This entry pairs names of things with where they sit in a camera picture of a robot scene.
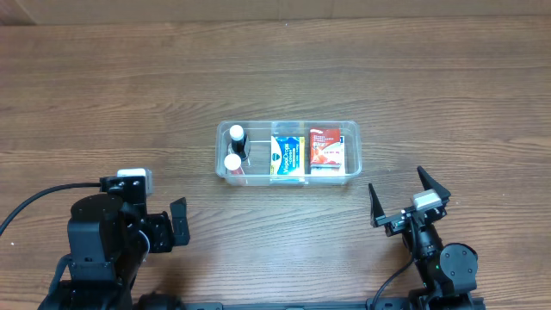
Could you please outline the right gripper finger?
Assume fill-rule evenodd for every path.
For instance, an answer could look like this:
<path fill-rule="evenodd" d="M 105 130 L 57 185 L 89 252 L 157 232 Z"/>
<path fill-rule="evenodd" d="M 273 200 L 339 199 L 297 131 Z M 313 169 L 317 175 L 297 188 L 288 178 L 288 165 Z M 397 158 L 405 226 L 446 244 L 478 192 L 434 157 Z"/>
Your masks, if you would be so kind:
<path fill-rule="evenodd" d="M 449 198 L 451 197 L 451 193 L 439 182 L 437 182 L 433 177 L 431 177 L 430 174 L 422 166 L 417 167 L 417 172 L 424 189 L 433 189 L 442 200 L 443 205 L 447 204 L 449 202 Z"/>
<path fill-rule="evenodd" d="M 372 183 L 368 185 L 368 192 L 370 199 L 370 223 L 372 227 L 378 227 L 386 218 L 386 215 Z"/>

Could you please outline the white Hansaplast plaster box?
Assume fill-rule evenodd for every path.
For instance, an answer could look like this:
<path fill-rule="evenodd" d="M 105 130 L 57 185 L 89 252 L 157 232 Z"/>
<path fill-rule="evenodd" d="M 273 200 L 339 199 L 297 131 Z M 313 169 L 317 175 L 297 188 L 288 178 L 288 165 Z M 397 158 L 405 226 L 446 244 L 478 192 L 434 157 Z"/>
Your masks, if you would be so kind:
<path fill-rule="evenodd" d="M 334 177 L 334 176 L 343 176 L 346 174 L 345 168 L 345 144 L 344 136 L 340 136 L 340 159 L 341 165 L 339 167 L 313 167 L 311 169 L 311 174 L 313 176 L 324 176 L 324 177 Z"/>

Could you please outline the orange bottle white cap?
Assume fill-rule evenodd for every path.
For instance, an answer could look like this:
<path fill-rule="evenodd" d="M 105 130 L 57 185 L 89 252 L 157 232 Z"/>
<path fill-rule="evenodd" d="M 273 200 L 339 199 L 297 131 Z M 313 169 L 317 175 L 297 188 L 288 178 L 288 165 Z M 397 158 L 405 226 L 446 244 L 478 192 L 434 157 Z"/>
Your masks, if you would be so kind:
<path fill-rule="evenodd" d="M 245 173 L 242 168 L 242 158 L 238 154 L 231 153 L 226 155 L 224 166 L 231 175 L 244 175 Z"/>

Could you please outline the red medicine box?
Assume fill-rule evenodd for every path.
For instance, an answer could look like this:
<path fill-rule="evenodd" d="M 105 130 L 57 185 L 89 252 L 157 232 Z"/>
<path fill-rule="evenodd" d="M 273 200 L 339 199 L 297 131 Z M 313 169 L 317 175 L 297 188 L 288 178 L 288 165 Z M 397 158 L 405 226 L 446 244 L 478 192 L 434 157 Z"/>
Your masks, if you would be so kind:
<path fill-rule="evenodd" d="M 310 129 L 310 166 L 339 168 L 343 161 L 340 130 L 312 127 Z"/>

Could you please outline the blue Vicks VapoDrops box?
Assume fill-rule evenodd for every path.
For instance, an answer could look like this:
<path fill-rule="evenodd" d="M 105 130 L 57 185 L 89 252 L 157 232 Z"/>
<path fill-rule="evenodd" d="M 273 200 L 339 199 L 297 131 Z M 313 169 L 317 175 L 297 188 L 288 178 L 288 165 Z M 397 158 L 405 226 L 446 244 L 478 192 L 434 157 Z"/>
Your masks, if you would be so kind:
<path fill-rule="evenodd" d="M 270 141 L 270 174 L 303 177 L 305 175 L 305 138 L 272 136 Z"/>

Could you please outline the black bottle white cap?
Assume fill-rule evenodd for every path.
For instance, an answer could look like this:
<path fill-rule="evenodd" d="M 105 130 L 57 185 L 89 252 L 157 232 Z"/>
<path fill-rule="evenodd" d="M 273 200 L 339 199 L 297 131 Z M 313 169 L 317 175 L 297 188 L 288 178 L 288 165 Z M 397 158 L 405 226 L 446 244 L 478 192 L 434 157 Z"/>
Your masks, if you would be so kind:
<path fill-rule="evenodd" d="M 250 154 L 251 146 L 248 134 L 240 125 L 232 125 L 230 128 L 232 152 L 239 155 L 245 161 Z"/>

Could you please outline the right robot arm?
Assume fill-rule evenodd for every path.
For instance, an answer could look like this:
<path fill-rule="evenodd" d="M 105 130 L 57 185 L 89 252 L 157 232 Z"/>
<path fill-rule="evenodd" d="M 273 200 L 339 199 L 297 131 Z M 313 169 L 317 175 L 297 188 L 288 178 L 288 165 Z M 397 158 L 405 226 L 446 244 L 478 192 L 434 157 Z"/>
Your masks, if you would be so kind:
<path fill-rule="evenodd" d="M 401 235 L 410 260 L 394 272 L 366 301 L 367 309 L 482 310 L 484 299 L 474 298 L 477 289 L 478 254 L 462 243 L 444 245 L 434 223 L 447 215 L 451 193 L 421 166 L 417 168 L 424 190 L 411 198 L 411 206 L 387 216 L 372 184 L 368 186 L 371 226 L 385 228 L 388 237 Z M 384 298 L 385 288 L 411 265 L 415 265 L 423 287 L 407 297 Z"/>

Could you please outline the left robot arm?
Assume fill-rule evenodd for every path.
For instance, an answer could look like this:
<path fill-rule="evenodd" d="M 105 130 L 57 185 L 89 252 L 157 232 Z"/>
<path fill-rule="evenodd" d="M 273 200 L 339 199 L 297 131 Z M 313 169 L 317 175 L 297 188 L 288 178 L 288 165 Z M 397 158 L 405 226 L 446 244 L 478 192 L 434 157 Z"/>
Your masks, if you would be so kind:
<path fill-rule="evenodd" d="M 189 243 L 184 198 L 172 202 L 169 213 L 147 215 L 118 195 L 85 197 L 71 207 L 67 233 L 70 253 L 59 260 L 40 309 L 185 308 L 175 295 L 132 297 L 148 255 Z"/>

